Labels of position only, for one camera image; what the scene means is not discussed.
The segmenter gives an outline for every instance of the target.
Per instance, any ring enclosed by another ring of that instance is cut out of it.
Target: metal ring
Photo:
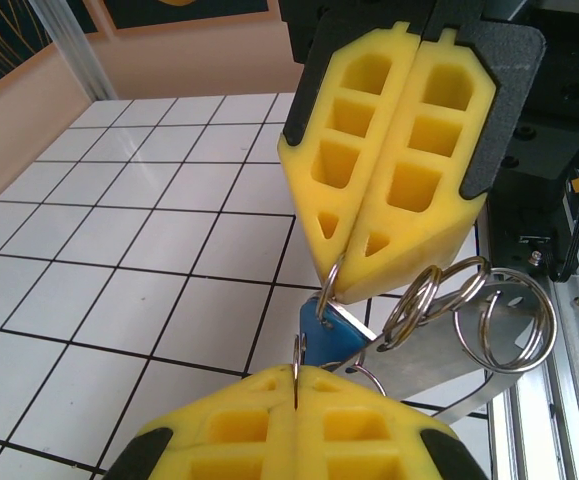
[[[556,342],[557,322],[553,304],[542,287],[528,275],[508,268],[493,268],[491,273],[493,275],[503,274],[511,277],[516,282],[528,287],[538,298],[541,308],[534,316],[527,344],[513,360],[506,363],[500,363],[496,360],[489,343],[489,325],[496,302],[500,298],[500,292],[494,294],[486,311],[481,313],[478,322],[478,340],[484,359],[467,345],[460,328],[460,312],[457,310],[453,313],[454,330],[465,353],[485,369],[496,373],[527,372],[537,367],[547,358]]]
[[[298,371],[300,369],[300,335],[296,335],[293,340],[293,362],[291,362],[291,374],[293,377],[293,406],[298,408]]]
[[[439,308],[432,309],[440,285],[473,266],[479,266],[480,269],[460,287],[459,294]],[[444,271],[434,265],[426,268],[411,283],[389,315],[382,329],[385,342],[378,350],[384,352],[396,348],[409,338],[417,327],[426,325],[448,311],[458,310],[480,291],[490,275],[491,264],[484,257],[466,258]]]
[[[327,323],[326,320],[324,320],[325,308],[327,307],[327,302],[333,300],[333,285],[338,277],[338,270],[340,270],[343,258],[344,255],[340,255],[338,261],[333,264],[333,267],[331,267],[329,275],[327,275],[327,279],[322,286],[322,290],[320,290],[320,296],[318,297],[318,303],[316,304],[316,318],[318,318],[322,324]]]
[[[434,320],[449,311],[458,310],[465,303],[471,301],[471,299],[476,296],[476,294],[485,285],[487,279],[491,275],[491,263],[489,263],[489,261],[484,257],[465,258],[464,260],[451,265],[449,268],[442,272],[442,279],[440,284],[442,285],[456,274],[474,266],[479,267],[478,273],[471,276],[465,283],[462,284],[459,290],[460,293],[452,300],[445,303],[438,310],[434,310],[432,313],[427,315],[421,325],[424,325],[427,322],[430,322],[431,320]]]
[[[385,391],[385,388],[382,386],[382,383],[380,383],[380,380],[378,380],[378,377],[376,377],[373,373],[371,373],[365,367],[363,367],[362,365],[360,365],[358,363],[354,363],[353,365],[350,365],[347,368],[362,373],[365,377],[367,377],[369,380],[371,380],[371,383],[374,384],[374,386],[378,389],[378,392],[380,392],[380,394],[383,397],[387,396],[387,392]]]
[[[401,345],[413,333],[429,310],[441,279],[442,270],[432,265],[413,281],[382,329],[385,334],[385,343],[381,345],[382,351]]]

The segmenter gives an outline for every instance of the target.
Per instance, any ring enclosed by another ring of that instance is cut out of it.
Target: poster
[[[117,29],[267,12],[267,0],[104,0]]]
[[[83,0],[67,0],[85,33],[96,31]],[[0,79],[51,43],[28,0],[0,0]]]

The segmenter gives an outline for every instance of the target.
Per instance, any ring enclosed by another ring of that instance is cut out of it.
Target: blue key fob
[[[300,308],[300,333],[306,337],[305,365],[343,362],[375,340],[371,330],[336,302],[327,302],[319,319],[319,296],[314,294]]]

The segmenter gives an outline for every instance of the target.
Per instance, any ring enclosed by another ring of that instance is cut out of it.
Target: keychain
[[[333,266],[322,290],[300,308],[300,338],[305,365],[339,364],[359,352],[376,335],[332,298],[342,258]]]
[[[460,289],[436,298],[443,282],[473,266],[478,273]],[[482,257],[444,271],[427,268],[397,303],[380,335],[329,299],[336,272],[334,266],[322,291],[301,309],[305,362],[396,400],[484,368],[485,383],[439,413],[446,423],[512,386],[542,363],[555,343],[555,312],[542,287],[515,270],[491,268]],[[528,341],[518,346],[515,340],[527,326]],[[350,375],[355,371],[363,375]]]

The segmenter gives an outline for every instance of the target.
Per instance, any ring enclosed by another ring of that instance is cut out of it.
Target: wall
[[[293,91],[302,66],[293,62],[287,25],[274,2],[268,14],[233,21],[124,31],[116,31],[100,3],[91,2],[107,35],[92,44],[120,98]]]
[[[54,47],[38,55],[0,88],[0,192],[90,104]]]

